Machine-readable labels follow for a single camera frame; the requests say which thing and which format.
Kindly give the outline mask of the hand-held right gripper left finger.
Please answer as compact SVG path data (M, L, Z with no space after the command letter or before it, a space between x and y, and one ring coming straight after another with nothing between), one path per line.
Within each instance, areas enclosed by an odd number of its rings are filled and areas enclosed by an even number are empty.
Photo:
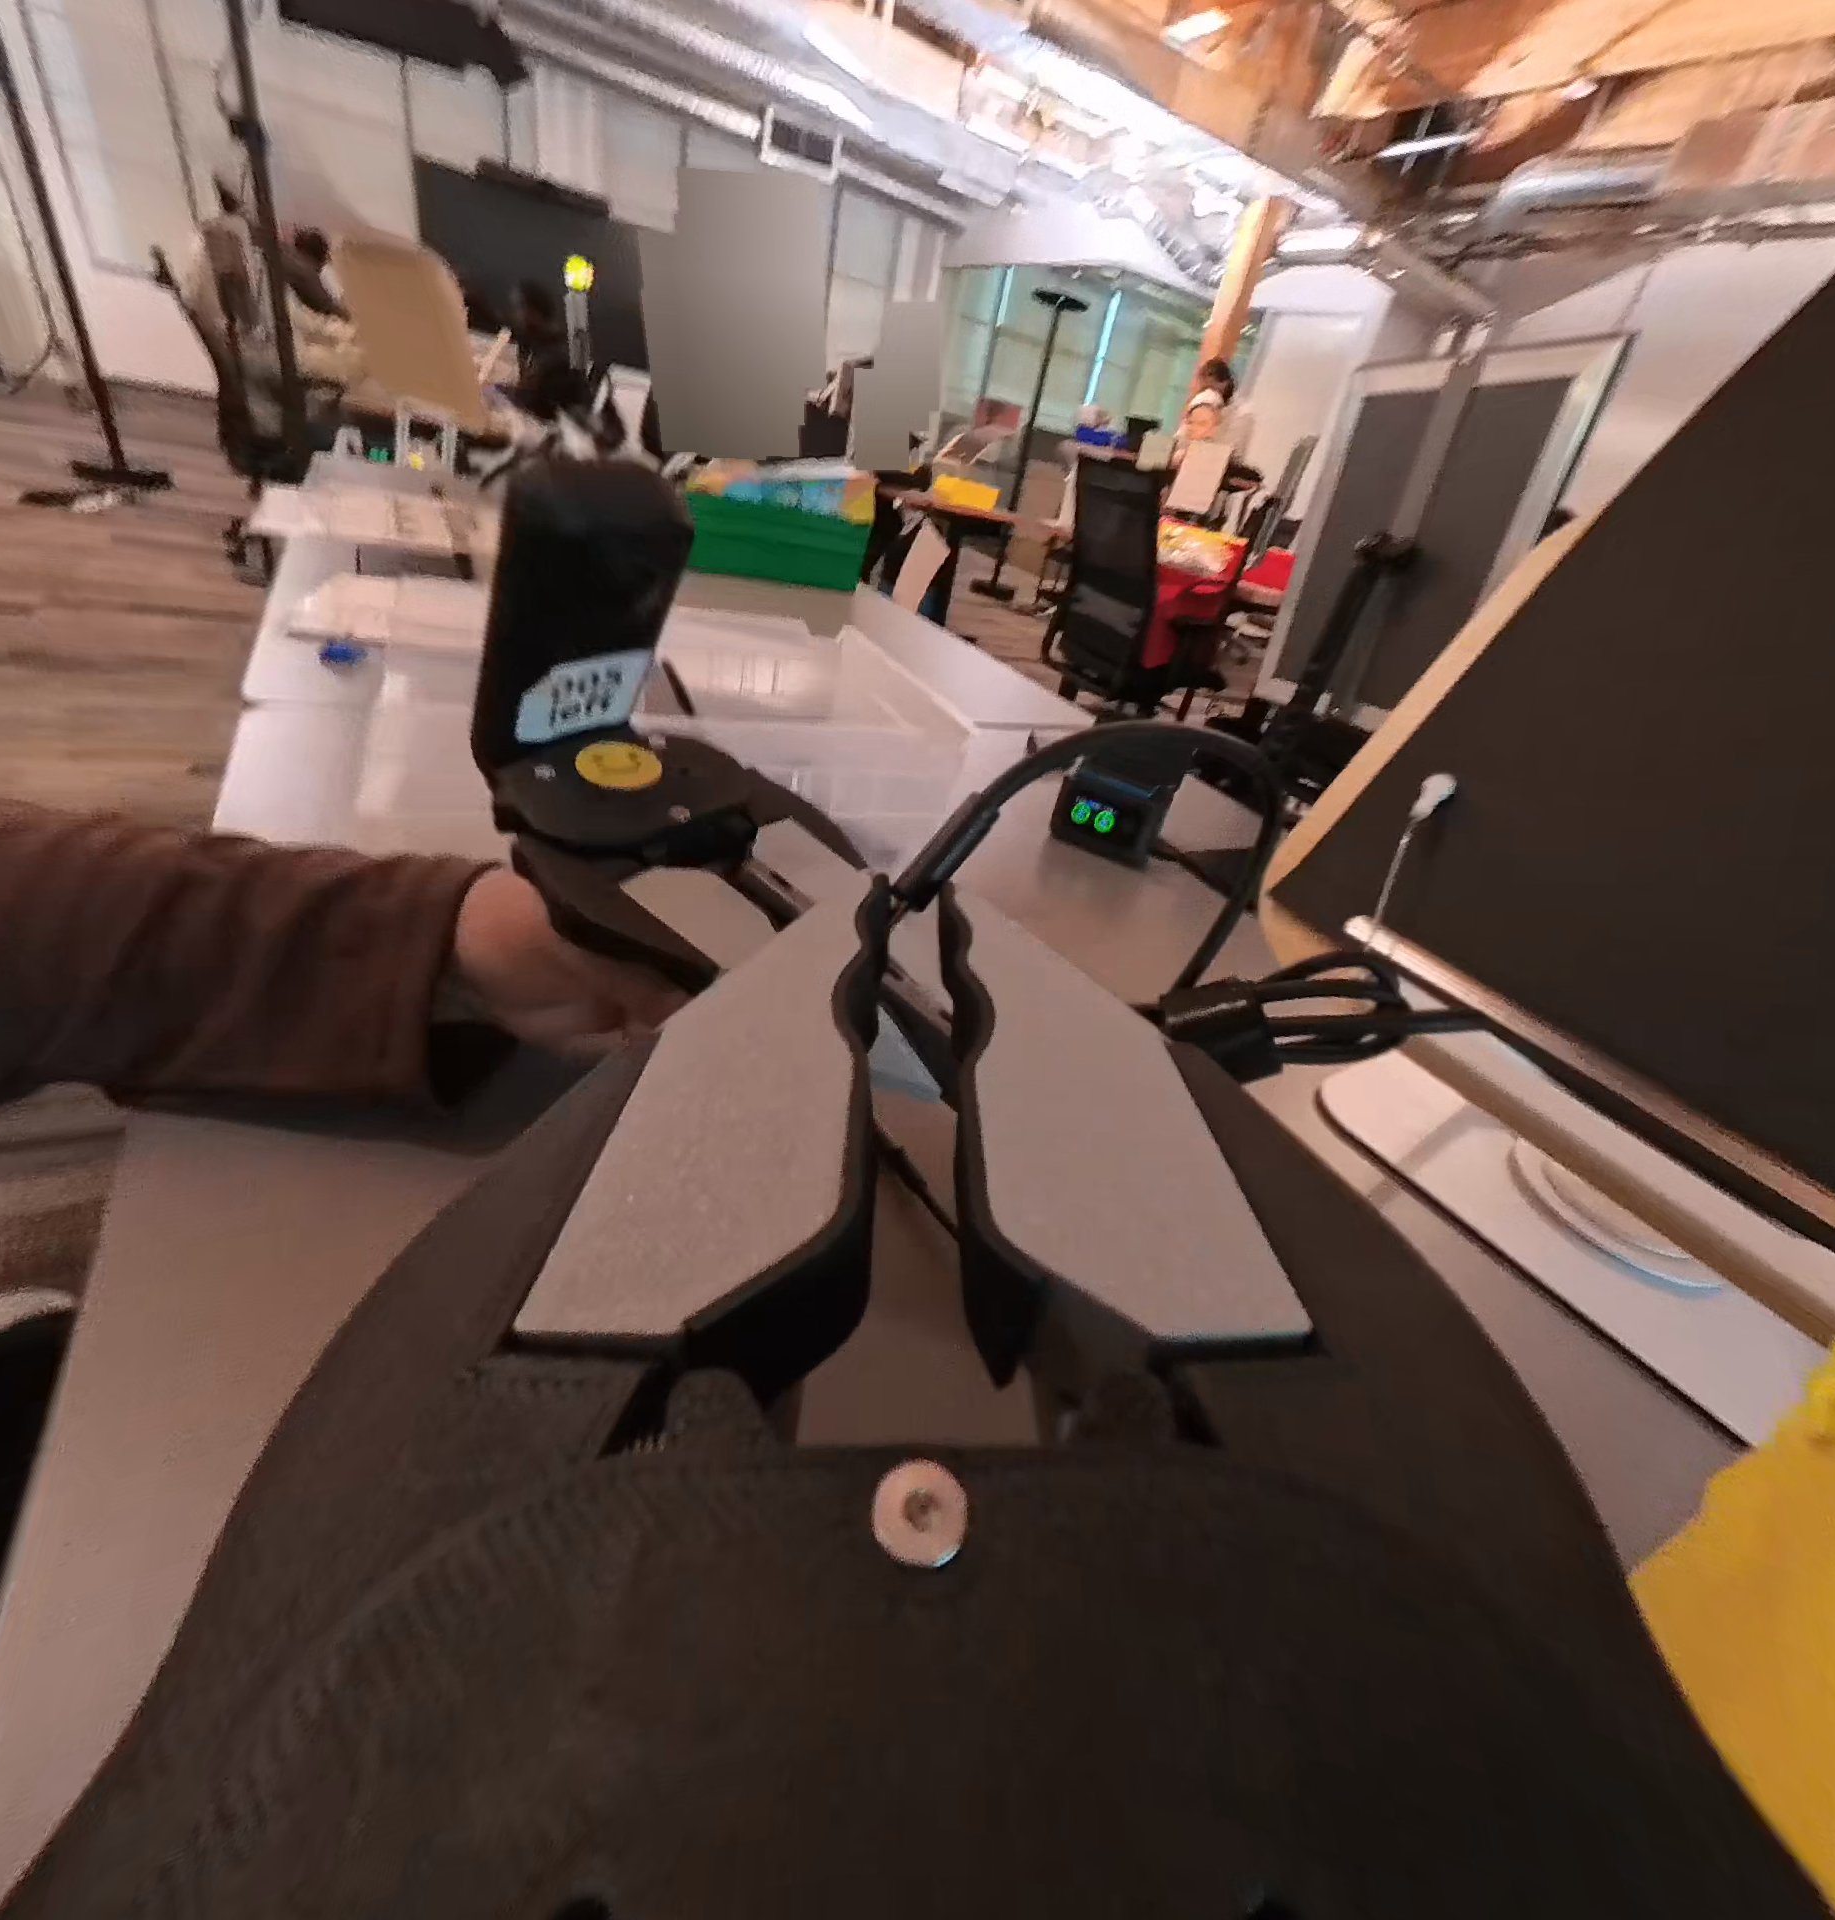
M889 885L855 877L673 1015L512 1340L791 1396L857 1329Z

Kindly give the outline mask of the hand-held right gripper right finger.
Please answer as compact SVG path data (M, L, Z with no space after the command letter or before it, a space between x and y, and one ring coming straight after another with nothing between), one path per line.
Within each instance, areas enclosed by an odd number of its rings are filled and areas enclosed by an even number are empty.
M997 1385L1291 1355L1315 1332L1181 1052L947 885L961 1299Z

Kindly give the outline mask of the person's left hand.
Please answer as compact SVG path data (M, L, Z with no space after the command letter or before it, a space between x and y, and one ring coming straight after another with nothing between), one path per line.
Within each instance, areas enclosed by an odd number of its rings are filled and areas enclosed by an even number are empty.
M575 947L529 881L486 869L464 894L432 1020L594 1058L654 1034L687 1000L659 972Z

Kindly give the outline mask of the green plastic crate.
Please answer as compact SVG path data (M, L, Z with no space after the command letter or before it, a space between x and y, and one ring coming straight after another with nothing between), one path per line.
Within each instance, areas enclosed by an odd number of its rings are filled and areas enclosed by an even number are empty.
M689 570L707 578L847 593L857 588L874 505L851 519L765 500L687 490Z

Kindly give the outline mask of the clear plastic storage bin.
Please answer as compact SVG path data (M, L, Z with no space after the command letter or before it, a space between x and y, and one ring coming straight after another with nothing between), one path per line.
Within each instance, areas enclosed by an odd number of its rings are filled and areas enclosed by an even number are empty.
M507 859L471 702L486 589L284 557L210 828L278 847Z
M1091 716L872 588L691 574L638 725L703 736L870 858L901 859L1001 769Z
M500 547L497 500L451 471L329 451L295 484L262 489L240 539L269 559L308 548L333 570L485 582Z

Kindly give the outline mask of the white stand base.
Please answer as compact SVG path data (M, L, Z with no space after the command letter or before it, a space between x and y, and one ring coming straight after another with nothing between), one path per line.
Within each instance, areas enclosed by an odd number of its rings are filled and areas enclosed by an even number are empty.
M1340 1069L1328 1121L1748 1447L1824 1347L1405 1055Z

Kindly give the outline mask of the small black device green display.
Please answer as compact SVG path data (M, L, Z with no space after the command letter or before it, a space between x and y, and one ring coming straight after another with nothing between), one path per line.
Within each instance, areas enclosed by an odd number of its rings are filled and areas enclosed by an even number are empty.
M1049 814L1055 844L1143 872L1159 844L1181 776L1082 758L1060 783Z

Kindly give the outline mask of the dark padded office chair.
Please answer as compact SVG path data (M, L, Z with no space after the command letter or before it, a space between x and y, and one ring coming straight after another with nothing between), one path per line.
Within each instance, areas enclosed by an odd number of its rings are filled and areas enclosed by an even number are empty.
M290 417L262 258L243 212L219 211L201 221L181 269L162 250L153 262L155 279L208 359L225 464L257 489L300 484L343 422L343 389L314 378L305 338L295 334L299 416Z

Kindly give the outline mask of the white-tipped metal pin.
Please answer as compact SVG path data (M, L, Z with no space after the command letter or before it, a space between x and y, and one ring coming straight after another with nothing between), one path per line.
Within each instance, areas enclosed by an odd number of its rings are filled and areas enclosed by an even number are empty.
M1409 855L1409 848L1410 848L1415 836L1419 833L1419 829L1423 829L1423 825L1430 822L1430 818L1437 812L1441 812L1448 803L1451 803L1456 792L1458 792L1458 777L1451 774L1430 774L1417 786L1417 795L1407 810L1403 829L1400 829L1396 844L1390 852L1390 862L1384 865L1384 875L1380 881L1380 889L1379 889L1375 909L1373 909L1369 918L1366 920L1366 933L1362 934L1363 945L1375 945L1382 933L1384 916L1392 904L1396 884L1400 878L1405 859Z

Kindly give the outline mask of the black floor lamp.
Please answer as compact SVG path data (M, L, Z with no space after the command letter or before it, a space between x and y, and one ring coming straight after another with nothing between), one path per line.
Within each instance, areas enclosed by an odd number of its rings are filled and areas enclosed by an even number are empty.
M985 371L985 389L979 393L979 399L1001 399L1001 395L994 395L994 389L992 389L992 380L994 380L992 369L999 365L1001 356L1007 352L1005 341L1010 338L1010 332L1005 332L1005 316L1010 312L1010 301L1011 301L1010 291L1005 291L1003 299L999 301L1001 312L994 320L992 352L989 356L989 366ZM1010 434L1010 440L1007 440L1010 489L1003 498L1003 513L1010 517L1010 521L1001 529L999 545L994 547L994 564L992 564L989 580L971 580L971 589L977 596L981 596L990 603L1001 603L1001 604L1010 604L1016 599L1014 588L1005 586L1003 573L1005 573L1005 564L1010 557L1010 545L1024 519L1022 510L1021 510L1021 502L1022 502L1024 486L1029 483L1029 465L1036 459L1036 454L1034 454L1036 441L1042 438L1040 428L1046 426L1046 421L1044 421L1046 395L1050 390L1052 376L1056 374L1056 369L1062 365L1060 336L1066 330L1070 330L1068 322L1072 322L1072 317L1081 317L1089 311L1087 301L1078 299L1068 286L1062 286L1062 282L1055 286L1052 281L1044 281L1044 286L1032 286L1029 301L1034 303L1034 307L1018 309L1018 312L1036 312L1042 317L1042 324L1022 322L1022 320L1018 322L1018 326L1022 326L1024 332L1029 334L1027 341L1022 336L1018 336L1018 338L1022 341L1022 346L1034 346L1036 356L1034 356L1032 380L1029 380L1029 406L1021 408L1021 421L1014 425L1014 431ZM1072 421L1063 421L1062 428L1060 428L1060 421L1062 421L1062 416L1074 416L1074 408L1076 408L1076 400L1070 400L1068 406L1063 400L1056 400L1056 406L1052 406L1052 409L1050 409L1052 416L1060 416L1056 421L1049 422L1050 428L1056 428L1056 434L1050 435L1052 441L1062 444L1062 438L1068 438L1066 428L1072 425Z

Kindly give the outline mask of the black mesh office chair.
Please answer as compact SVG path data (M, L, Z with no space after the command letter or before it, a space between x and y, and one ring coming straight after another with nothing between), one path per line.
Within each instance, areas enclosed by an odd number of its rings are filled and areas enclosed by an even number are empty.
M1042 655L1068 702L1152 719L1226 689L1220 659L1246 545L1171 517L1164 494L1155 469L1076 460L1068 576Z

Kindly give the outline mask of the black tripod stand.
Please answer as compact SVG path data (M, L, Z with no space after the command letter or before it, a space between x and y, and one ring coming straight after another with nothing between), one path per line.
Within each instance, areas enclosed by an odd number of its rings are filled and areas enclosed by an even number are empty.
M50 264L50 271L39 274L39 281L40 286L53 286L55 296L60 299L69 342L75 350L75 371L81 378L81 385L90 400L90 412L105 451L105 456L101 460L75 460L70 465L70 484L57 489L30 489L19 494L17 502L23 509L33 510L75 513L79 517L90 517L115 509L136 505L153 495L172 494L176 486L174 475L161 468L142 468L132 464L121 435L121 425L114 409L114 393L95 352L87 312L78 288L70 254L60 227L57 207L42 171L37 134L19 94L16 61L11 57L2 27L0 101L8 119L11 138L17 147L17 162L27 187L27 197L40 227L42 250Z

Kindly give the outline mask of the grey partition cabinet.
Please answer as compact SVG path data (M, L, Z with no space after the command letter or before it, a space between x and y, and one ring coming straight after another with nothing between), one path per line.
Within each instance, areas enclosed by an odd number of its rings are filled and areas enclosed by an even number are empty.
M1293 545L1256 695L1283 705L1317 655L1362 543L1409 541L1328 682L1373 728L1541 539L1614 393L1632 336L1509 346L1359 369Z

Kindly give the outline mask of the yellow plastic bin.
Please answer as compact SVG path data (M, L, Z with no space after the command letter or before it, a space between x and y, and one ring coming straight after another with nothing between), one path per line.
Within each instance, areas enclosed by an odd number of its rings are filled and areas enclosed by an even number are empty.
M1697 1722L1835 1914L1835 1341L1629 1587Z

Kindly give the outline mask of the black wall screen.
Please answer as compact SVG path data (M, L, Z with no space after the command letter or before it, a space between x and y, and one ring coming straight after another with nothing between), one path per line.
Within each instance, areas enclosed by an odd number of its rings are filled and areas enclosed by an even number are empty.
M567 301L567 265L581 258L594 271L594 359L647 371L642 227L616 217L599 195L500 160L485 159L469 171L426 157L412 166L420 237L451 265L475 330L508 324L523 282Z

